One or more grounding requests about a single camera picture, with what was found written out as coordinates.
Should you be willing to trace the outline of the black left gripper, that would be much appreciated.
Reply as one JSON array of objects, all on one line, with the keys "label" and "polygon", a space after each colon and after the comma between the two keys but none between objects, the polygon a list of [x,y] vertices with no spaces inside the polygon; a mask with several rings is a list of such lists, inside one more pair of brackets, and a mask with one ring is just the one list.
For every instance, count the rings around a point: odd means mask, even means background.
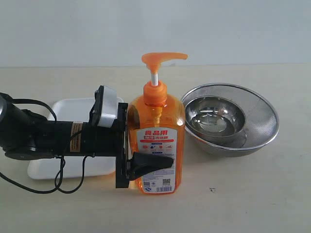
[{"label": "black left gripper", "polygon": [[101,127],[100,107],[94,104],[89,113],[89,123],[83,127],[82,132],[83,153],[116,158],[116,188],[128,188],[129,180],[134,181],[151,172],[171,168],[174,162],[168,156],[140,152],[134,152],[132,158],[128,159],[127,108],[127,103],[120,102],[112,126]]}]

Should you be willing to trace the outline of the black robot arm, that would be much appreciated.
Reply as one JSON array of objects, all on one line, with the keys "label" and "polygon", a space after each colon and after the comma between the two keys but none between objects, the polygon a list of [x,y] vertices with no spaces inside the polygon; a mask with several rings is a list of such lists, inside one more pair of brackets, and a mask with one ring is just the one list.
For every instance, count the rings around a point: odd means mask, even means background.
[{"label": "black robot arm", "polygon": [[16,160],[60,160],[60,170],[54,180],[59,190],[65,166],[65,157],[114,157],[116,159],[116,188],[127,188],[133,181],[150,172],[170,168],[173,158],[135,152],[128,156],[127,103],[114,102],[116,114],[112,124],[100,125],[104,113],[104,90],[95,94],[95,103],[88,122],[48,120],[20,104],[44,103],[31,99],[14,99],[0,95],[0,146],[6,157]]}]

